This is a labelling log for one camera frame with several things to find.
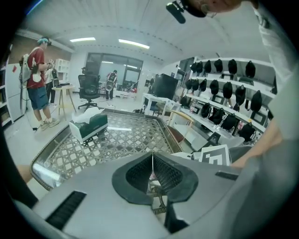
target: tissue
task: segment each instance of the tissue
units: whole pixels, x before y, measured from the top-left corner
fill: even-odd
[[[72,115],[72,120],[74,123],[86,123],[89,124],[89,120],[92,116],[96,114],[101,114],[104,109],[99,109],[97,107],[89,108],[87,109],[83,114],[81,115]]]

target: shoe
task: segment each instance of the shoe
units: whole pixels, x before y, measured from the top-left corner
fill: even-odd
[[[44,131],[46,128],[48,128],[49,127],[49,124],[48,124],[48,122],[44,122],[44,124],[43,125],[41,125],[41,131]]]
[[[52,122],[49,123],[49,127],[52,128],[52,127],[54,127],[55,125],[58,125],[59,122],[60,122],[60,120],[53,118]]]

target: white backpack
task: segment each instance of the white backpack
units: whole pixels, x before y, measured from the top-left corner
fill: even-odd
[[[30,54],[38,48],[40,48],[40,47],[35,47],[30,52]],[[25,82],[27,82],[30,79],[30,76],[32,74],[32,70],[28,66],[28,57],[30,56],[30,54],[23,55],[22,60],[21,60],[21,72],[20,72],[20,82],[21,82],[21,84],[24,84]],[[35,59],[33,58],[32,66],[34,66],[34,65],[35,65]],[[33,78],[34,82],[40,82],[41,81],[40,71],[37,71],[36,74],[33,74],[32,78]]]

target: red t-shirt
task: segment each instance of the red t-shirt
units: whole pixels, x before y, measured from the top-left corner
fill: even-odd
[[[28,56],[28,66],[29,68],[32,67],[33,64],[33,58],[35,61],[35,64],[44,64],[45,63],[45,57],[44,57],[44,53],[43,53],[43,49],[41,48],[37,48],[36,50],[34,50],[29,56]],[[34,82],[33,78],[32,78],[32,74],[30,79],[27,82],[27,87],[28,88],[40,88],[45,86],[45,79],[44,79],[44,71],[41,71],[41,81],[40,82]]]

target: white ceiling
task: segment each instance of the white ceiling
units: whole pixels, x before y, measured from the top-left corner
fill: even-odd
[[[192,56],[243,57],[269,61],[249,3],[213,19],[185,13],[179,24],[165,9],[171,0],[44,0],[22,29],[47,35],[76,51],[104,52],[168,64]],[[70,39],[96,41],[71,43]],[[143,49],[119,43],[149,45]]]

